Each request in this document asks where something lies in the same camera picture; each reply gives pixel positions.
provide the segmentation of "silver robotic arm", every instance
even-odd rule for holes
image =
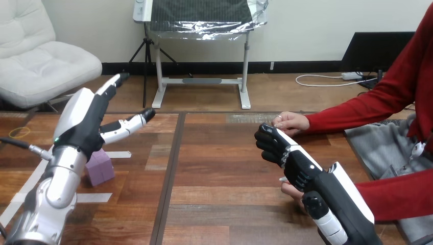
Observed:
[[[153,118],[155,111],[145,109],[125,120],[100,126],[109,100],[128,76],[115,75],[95,94],[87,88],[74,94],[55,129],[52,154],[28,146],[49,162],[39,184],[27,194],[24,212],[14,223],[5,244],[60,244],[66,218],[77,204],[76,191],[91,154],[103,144],[128,137]]]
[[[326,244],[382,244],[373,213],[338,162],[325,171],[295,141],[266,124],[254,136],[264,160],[283,168],[288,181],[304,193],[305,209]]]

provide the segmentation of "person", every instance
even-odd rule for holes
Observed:
[[[400,125],[372,125],[415,102]],[[370,91],[316,114],[282,112],[273,126],[300,133],[345,130],[374,181],[356,186],[376,221],[399,222],[409,241],[433,233],[433,4],[413,38]],[[421,156],[411,158],[417,143]],[[302,205],[303,193],[288,182],[282,192]]]

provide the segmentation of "computer monitor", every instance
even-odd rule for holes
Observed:
[[[355,32],[341,71],[387,71],[415,32]]]

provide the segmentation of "white cushion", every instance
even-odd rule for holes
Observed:
[[[0,59],[0,98],[32,107],[97,78],[101,71],[99,59],[82,48],[48,42]]]
[[[0,0],[0,59],[55,39],[53,25],[40,0]]]

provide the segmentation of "tripod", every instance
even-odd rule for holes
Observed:
[[[128,62],[128,66],[129,69],[131,69],[131,63],[132,61],[135,59],[135,56],[137,56],[138,52],[140,52],[141,48],[146,45],[146,50],[145,50],[145,66],[144,66],[144,76],[145,76],[145,80],[144,80],[144,91],[143,91],[143,108],[146,106],[146,85],[147,85],[147,81],[148,81],[148,63],[150,65],[152,65],[152,57],[150,54],[150,45],[155,45],[155,43],[153,42],[153,40],[151,38],[149,38],[148,36],[148,32],[147,32],[147,28],[146,28],[146,23],[144,23],[145,26],[145,38],[143,39],[143,42],[141,43],[140,47],[138,47],[137,51],[135,51],[134,55],[132,56],[132,58],[129,60]],[[169,58],[176,66],[179,65],[179,63],[177,63],[177,61],[175,59],[173,59],[170,55],[167,54],[167,52],[165,52],[162,48],[160,48],[161,53],[163,53],[165,56],[167,56],[167,58]],[[188,72],[188,76],[190,78],[192,78],[192,74]]]

